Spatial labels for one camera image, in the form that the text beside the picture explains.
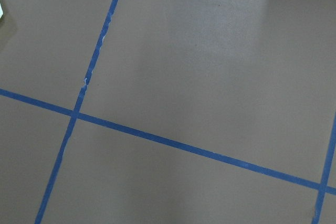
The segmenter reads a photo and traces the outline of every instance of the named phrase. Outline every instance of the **blue tape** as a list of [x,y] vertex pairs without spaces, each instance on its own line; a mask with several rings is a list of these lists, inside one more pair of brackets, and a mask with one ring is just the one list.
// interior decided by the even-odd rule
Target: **blue tape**
[[35,224],[40,224],[41,221],[42,221],[44,212],[46,210],[46,207],[47,207],[47,204],[48,204],[48,201],[49,201],[49,198],[50,198],[50,194],[53,190],[53,187],[54,187],[54,184],[55,184],[55,181],[56,181],[56,178],[57,178],[57,174],[58,174],[59,169],[60,169],[61,164],[62,164],[62,159],[63,159],[63,155],[64,155],[64,152],[65,152],[65,148],[66,148],[67,143],[68,143],[68,141],[71,137],[71,134],[74,130],[76,120],[77,120],[77,117],[79,115],[79,110],[82,106],[82,103],[83,103],[83,100],[84,100],[84,97],[85,97],[85,94],[86,94],[86,90],[87,90],[87,87],[89,85],[89,82],[90,82],[90,79],[91,79],[91,76],[92,76],[93,69],[95,68],[95,65],[96,65],[98,57],[99,57],[100,48],[103,44],[104,37],[105,37],[105,35],[108,31],[109,24],[110,24],[111,19],[112,19],[112,15],[113,15],[114,10],[117,6],[117,2],[118,2],[118,0],[112,0],[109,11],[106,15],[105,22],[104,22],[103,27],[101,29],[101,32],[100,32],[95,50],[93,52],[93,55],[92,55],[92,58],[91,58],[91,61],[90,61],[90,65],[89,65],[87,73],[85,75],[85,79],[84,79],[85,84],[80,89],[80,92],[78,94],[74,110],[71,113],[70,122],[68,124],[66,133],[64,135],[61,147],[59,149],[54,167],[52,169],[52,172],[51,172],[51,175],[50,175],[50,178],[49,178],[49,182],[47,184],[45,193],[43,195],[42,202],[40,204],[40,208],[39,208],[39,211],[38,211],[36,219],[35,219]]
[[161,137],[161,136],[153,135],[151,133],[139,131],[139,130],[136,130],[136,129],[133,129],[133,128],[130,128],[130,127],[127,127],[127,126],[123,126],[123,125],[116,124],[116,123],[113,123],[113,122],[109,122],[109,121],[106,121],[106,120],[103,120],[103,119],[100,119],[100,118],[96,118],[94,116],[90,116],[90,115],[80,113],[79,116],[78,116],[78,119],[81,119],[81,120],[84,120],[84,121],[87,121],[87,122],[91,122],[91,123],[94,123],[94,124],[97,124],[97,125],[101,125],[101,126],[104,126],[104,127],[110,128],[110,129],[114,129],[114,130],[117,130],[117,131],[120,131],[120,132],[124,132],[124,133],[130,134],[130,135],[133,135],[133,136],[141,137],[141,138],[144,138],[144,139],[147,139],[147,140],[150,140],[150,141],[161,143],[161,144],[164,144],[164,145],[167,145],[167,146],[171,146],[171,147],[174,147],[174,148],[177,148],[177,149],[180,149],[180,150],[191,152],[191,153],[194,153],[194,154],[197,154],[197,155],[200,155],[200,156],[208,157],[208,158],[211,158],[211,159],[214,159],[214,160],[226,163],[226,164],[235,165],[235,166],[247,169],[247,170],[251,170],[253,172],[257,172],[257,173],[261,173],[261,174],[270,176],[270,177],[279,178],[279,179],[282,179],[282,180],[285,180],[285,181],[288,181],[288,182],[292,182],[292,183],[295,183],[295,184],[298,184],[298,185],[301,185],[301,186],[309,187],[309,188],[316,189],[316,190],[320,186],[319,183],[316,183],[316,182],[312,182],[312,181],[309,181],[309,180],[306,180],[306,179],[303,179],[303,178],[299,178],[299,177],[296,177],[296,176],[292,176],[292,175],[289,175],[289,174],[278,172],[276,170],[272,170],[272,169],[269,169],[269,168],[258,166],[258,165],[252,164],[252,163],[244,162],[244,161],[241,161],[239,159],[235,159],[235,158],[228,157],[228,156],[225,156],[225,155],[221,155],[221,154],[218,154],[218,153],[210,152],[210,151],[207,151],[207,150],[204,150],[204,149],[201,149],[201,148],[198,148],[198,147],[194,147],[194,146],[191,146],[191,145],[188,145],[188,144],[184,144],[184,143],[181,143],[181,142],[177,142],[177,141],[165,138],[165,137]]
[[324,161],[323,173],[321,177],[321,183],[319,187],[319,192],[317,194],[316,203],[315,203],[315,216],[313,217],[311,224],[318,224],[321,216],[322,206],[324,202],[324,196],[326,195],[328,189],[328,180],[331,170],[331,164],[335,152],[336,146],[336,114],[334,117],[334,122],[330,134],[330,141],[327,150],[326,159]]
[[40,107],[40,108],[55,111],[55,112],[60,113],[60,114],[71,115],[71,113],[72,113],[72,110],[68,110],[68,109],[65,109],[63,107],[53,105],[51,103],[47,103],[47,102],[43,102],[43,101],[40,101],[40,100],[37,100],[37,99],[34,99],[34,98],[26,97],[24,95],[13,93],[13,92],[10,92],[10,91],[4,90],[4,89],[0,89],[0,95],[3,95],[4,97],[15,99],[15,100],[18,100],[18,101],[22,101],[22,102],[25,102],[25,103],[29,103],[31,105],[34,105],[34,106],[37,106],[37,107]]
[[[19,100],[19,101],[22,101],[22,102],[25,102],[25,103],[29,103],[29,104],[32,104],[34,106],[38,106],[40,108],[55,111],[57,113],[61,113],[61,114],[64,114],[64,115],[71,115],[71,113],[72,113],[72,110],[68,110],[68,109],[65,109],[65,108],[47,103],[47,102],[42,102],[42,101],[39,101],[39,100],[36,100],[36,99],[33,99],[33,98],[26,97],[24,95],[20,95],[20,94],[17,94],[17,93],[6,91],[6,90],[3,90],[3,89],[0,89],[0,95],[3,95],[5,97],[9,97],[9,98],[12,98],[12,99],[15,99],[15,100]],[[265,168],[265,167],[250,164],[250,163],[245,162],[245,161],[241,161],[241,160],[238,160],[238,159],[227,157],[225,155],[213,153],[213,152],[210,152],[210,151],[207,151],[207,150],[203,150],[203,149],[200,149],[200,148],[197,148],[197,147],[193,147],[191,145],[186,145],[186,144],[174,141],[174,140],[170,140],[168,138],[160,137],[160,136],[157,136],[157,135],[154,135],[154,134],[150,134],[150,133],[147,133],[147,132],[143,132],[143,131],[140,131],[140,130],[136,130],[136,129],[127,127],[127,126],[123,126],[121,124],[116,124],[116,123],[113,123],[113,122],[110,122],[110,121],[106,121],[106,120],[103,120],[103,119],[100,119],[100,118],[96,118],[94,116],[79,113],[77,118],[80,119],[80,120],[86,121],[86,122],[90,122],[90,123],[93,123],[93,124],[104,126],[104,127],[107,127],[107,128],[113,129],[113,130],[117,130],[117,131],[120,131],[120,132],[123,132],[123,133],[131,134],[133,136],[141,137],[141,138],[151,140],[151,141],[154,141],[154,142],[157,142],[157,143],[162,143],[162,144],[165,144],[165,145],[168,145],[168,146],[172,146],[172,147],[178,148],[180,150],[192,152],[192,153],[195,153],[195,154],[198,154],[198,155],[201,155],[201,156],[205,156],[205,157],[208,157],[208,158],[211,158],[211,159],[214,159],[214,160],[218,160],[218,161],[221,161],[223,163],[231,164],[229,162],[226,162],[226,158],[228,158],[229,160],[232,160],[232,161],[235,162],[235,164],[233,164],[233,165],[238,166],[238,167],[242,167],[244,169],[259,172],[259,173],[265,174],[267,176],[279,178],[279,179],[289,181],[289,182],[292,182],[294,184],[298,184],[298,185],[301,185],[301,186],[309,187],[309,188],[312,188],[312,189],[315,189],[315,190],[319,190],[319,188],[320,188],[319,183],[315,183],[315,182],[312,182],[312,181],[309,181],[309,180],[306,180],[306,179],[302,179],[302,178],[299,178],[299,177],[295,177],[295,176],[292,176],[292,175],[281,173],[281,172],[278,172],[276,170],[272,170],[272,169],[268,169],[268,168]],[[186,148],[179,148],[179,146],[185,146],[189,150],[185,150]],[[193,152],[192,150],[194,150],[194,149],[198,149],[200,151],[198,153]],[[217,157],[219,157],[219,158],[212,158],[211,154],[217,155]],[[336,188],[328,186],[326,188],[325,192],[328,193],[328,194],[336,195]]]

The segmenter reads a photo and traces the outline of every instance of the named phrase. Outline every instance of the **white object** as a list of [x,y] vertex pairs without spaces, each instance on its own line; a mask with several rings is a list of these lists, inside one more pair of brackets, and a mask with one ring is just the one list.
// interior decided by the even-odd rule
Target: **white object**
[[2,11],[1,4],[0,4],[0,18],[2,17],[3,13],[4,12]]

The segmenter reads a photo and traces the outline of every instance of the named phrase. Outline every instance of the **gray floor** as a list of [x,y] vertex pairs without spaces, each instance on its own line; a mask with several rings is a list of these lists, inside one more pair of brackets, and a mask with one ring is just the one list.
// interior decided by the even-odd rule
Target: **gray floor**
[[[0,1],[0,89],[72,110],[111,0]],[[115,11],[80,112],[320,182],[334,0]],[[0,223],[33,223],[69,117],[0,104]],[[317,192],[79,120],[42,223],[310,223]],[[335,206],[326,194],[319,223],[336,221]]]

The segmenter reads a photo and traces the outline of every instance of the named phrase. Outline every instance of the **blue painter's tape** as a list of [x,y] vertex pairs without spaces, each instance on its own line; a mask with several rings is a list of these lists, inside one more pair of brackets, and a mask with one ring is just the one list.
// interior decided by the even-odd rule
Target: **blue painter's tape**
[[299,177],[296,177],[296,176],[292,176],[292,175],[289,175],[289,174],[278,172],[276,170],[272,170],[272,169],[269,169],[269,168],[258,166],[258,165],[252,164],[252,163],[244,162],[244,161],[241,161],[241,160],[238,160],[238,159],[235,159],[235,158],[232,158],[232,157],[228,157],[228,156],[225,156],[225,155],[221,155],[221,154],[218,154],[218,153],[203,150],[203,149],[198,148],[198,147],[194,147],[194,146],[191,146],[191,145],[188,145],[188,144],[177,142],[177,141],[174,141],[174,140],[171,140],[171,139],[168,139],[168,138],[164,138],[164,137],[161,137],[161,136],[153,135],[151,133],[139,131],[139,130],[136,130],[136,129],[133,129],[133,128],[130,128],[130,127],[127,127],[127,126],[123,126],[123,125],[116,124],[116,123],[113,123],[113,122],[109,122],[109,121],[106,121],[106,120],[103,120],[103,119],[100,119],[100,118],[96,118],[94,116],[90,116],[90,115],[80,113],[78,115],[78,119],[81,119],[81,120],[84,120],[84,121],[87,121],[87,122],[91,122],[91,123],[94,123],[94,124],[98,124],[98,125],[101,125],[101,126],[104,126],[104,127],[110,128],[110,129],[114,129],[114,130],[117,130],[117,131],[120,131],[120,132],[124,132],[124,133],[130,134],[130,135],[133,135],[133,136],[138,136],[138,137],[150,140],[150,141],[154,141],[154,142],[157,142],[157,143],[168,145],[168,146],[171,146],[171,147],[174,147],[174,148],[177,148],[177,149],[180,149],[180,150],[184,150],[184,151],[187,151],[187,152],[191,152],[191,153],[194,153],[194,154],[197,154],[197,155],[200,155],[200,156],[208,157],[208,158],[211,158],[211,159],[214,159],[214,160],[226,163],[226,164],[231,164],[231,165],[235,165],[235,166],[247,169],[247,170],[252,170],[253,172],[265,174],[265,175],[270,176],[270,177],[279,178],[279,179],[282,179],[282,180],[285,180],[285,181],[288,181],[288,182],[292,182],[292,183],[295,183],[295,184],[298,184],[298,185],[301,185],[301,186],[309,187],[309,188],[316,189],[316,190],[320,186],[319,183],[316,183],[316,182],[312,182],[312,181],[309,181],[309,180],[306,180],[306,179],[303,179],[303,178],[299,178]]
[[328,180],[331,170],[331,164],[335,152],[335,146],[336,146],[336,115],[334,117],[334,122],[330,134],[330,141],[329,146],[327,150],[326,159],[324,161],[324,167],[323,167],[323,173],[321,177],[321,183],[319,187],[319,192],[317,194],[316,203],[315,203],[315,216],[313,217],[311,224],[318,224],[320,221],[322,206],[324,202],[324,196],[326,195],[328,189]]
[[43,102],[34,98],[26,97],[21,94],[13,93],[4,89],[0,89],[0,95],[3,95],[4,97],[12,98],[18,101],[22,101],[25,103],[29,103],[34,106],[38,106],[47,110],[55,111],[57,113],[63,114],[63,115],[71,115],[72,110],[68,110],[66,108],[53,105],[51,103]]
[[89,85],[89,82],[90,82],[90,79],[91,79],[91,76],[92,76],[93,69],[95,68],[95,65],[96,65],[98,57],[99,57],[99,52],[100,52],[100,48],[103,44],[103,39],[104,39],[104,37],[107,33],[107,30],[109,28],[109,24],[111,22],[114,10],[117,6],[117,2],[118,2],[118,0],[112,0],[109,11],[106,15],[106,19],[105,19],[105,22],[104,22],[103,27],[101,29],[101,32],[100,32],[100,35],[99,35],[99,38],[98,38],[98,41],[97,41],[97,44],[96,44],[96,48],[93,52],[93,55],[92,55],[92,58],[91,58],[91,61],[90,61],[90,65],[89,65],[87,73],[85,75],[85,79],[84,79],[85,84],[80,89],[80,92],[78,94],[74,110],[72,111],[72,114],[71,114],[70,122],[68,124],[66,133],[64,135],[64,138],[63,138],[63,141],[62,141],[62,144],[61,144],[61,147],[59,149],[54,167],[51,171],[49,182],[47,184],[45,193],[43,195],[39,211],[36,215],[35,224],[40,224],[41,221],[42,221],[44,212],[46,210],[46,207],[47,207],[47,204],[48,204],[48,201],[49,201],[49,198],[50,198],[50,194],[53,190],[53,187],[54,187],[54,184],[55,184],[55,181],[56,181],[56,178],[57,178],[58,171],[59,171],[59,169],[61,167],[61,164],[62,164],[62,159],[63,159],[63,155],[64,155],[64,152],[65,152],[65,148],[66,148],[67,143],[68,143],[68,141],[71,137],[71,134],[74,130],[76,120],[77,120],[77,117],[79,115],[79,111],[80,111],[80,108],[82,106],[82,103],[83,103],[83,100],[84,100],[84,97],[85,97],[85,94],[86,94],[86,90],[88,88],[88,85]]
[[[3,95],[5,97],[9,97],[9,98],[12,98],[12,99],[15,99],[15,100],[18,100],[18,101],[22,101],[22,102],[25,102],[25,103],[29,103],[29,104],[32,104],[34,106],[38,106],[40,108],[55,111],[55,112],[58,112],[58,113],[61,113],[61,114],[64,114],[64,115],[69,115],[70,116],[71,113],[72,113],[72,110],[68,110],[68,109],[53,105],[51,103],[39,101],[39,100],[29,98],[29,97],[26,97],[24,95],[20,95],[20,94],[13,93],[13,92],[10,92],[10,91],[6,91],[6,90],[3,90],[3,89],[0,89],[0,95]],[[154,134],[150,134],[150,133],[147,133],[147,132],[143,132],[143,131],[140,131],[140,130],[136,130],[136,129],[127,127],[127,126],[123,126],[123,125],[116,124],[116,123],[113,123],[113,122],[110,122],[110,121],[106,121],[106,120],[103,120],[103,119],[100,119],[100,118],[96,118],[94,116],[79,113],[78,114],[78,119],[81,119],[83,121],[90,122],[90,123],[93,123],[93,124],[97,124],[97,125],[100,125],[100,126],[104,126],[104,127],[107,127],[107,128],[113,129],[113,130],[117,130],[117,131],[120,131],[120,132],[123,132],[123,133],[138,136],[138,137],[141,137],[141,138],[144,138],[144,139],[147,139],[147,140],[151,140],[151,141],[154,141],[154,142],[157,142],[157,143],[162,143],[164,145],[172,146],[172,147],[178,148],[180,150],[192,152],[192,153],[195,153],[195,154],[198,154],[198,155],[201,155],[201,156],[205,156],[205,157],[208,157],[208,158],[211,158],[211,159],[214,159],[214,160],[218,160],[218,161],[223,162],[223,163],[227,163],[227,164],[233,164],[234,163],[233,165],[235,165],[235,166],[238,166],[238,167],[241,167],[241,168],[244,168],[244,169],[247,169],[247,170],[255,171],[255,172],[258,172],[258,173],[262,173],[262,174],[265,174],[267,176],[279,178],[279,179],[289,181],[289,182],[292,182],[294,184],[298,184],[298,185],[301,185],[301,186],[309,187],[309,188],[312,188],[312,189],[315,189],[315,190],[319,190],[319,188],[320,188],[319,183],[315,183],[315,182],[305,180],[305,179],[302,179],[302,178],[299,178],[299,177],[295,177],[295,176],[292,176],[292,175],[289,175],[289,174],[281,173],[281,172],[278,172],[276,170],[272,170],[272,169],[268,169],[268,168],[265,168],[265,167],[257,166],[257,165],[254,165],[254,164],[251,164],[251,163],[248,163],[248,162],[245,162],[245,161],[240,161],[238,159],[227,157],[225,155],[213,153],[213,152],[203,150],[203,149],[191,146],[191,145],[186,145],[186,144],[174,141],[174,140],[170,140],[168,138],[160,137],[160,136],[157,136],[157,135],[154,135]],[[325,192],[328,193],[328,194],[336,195],[336,188],[327,186]]]

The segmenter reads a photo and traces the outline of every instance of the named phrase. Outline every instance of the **painted floor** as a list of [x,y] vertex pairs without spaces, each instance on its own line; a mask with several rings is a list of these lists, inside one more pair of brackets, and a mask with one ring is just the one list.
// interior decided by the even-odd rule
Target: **painted floor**
[[0,223],[336,222],[334,0],[0,2]]

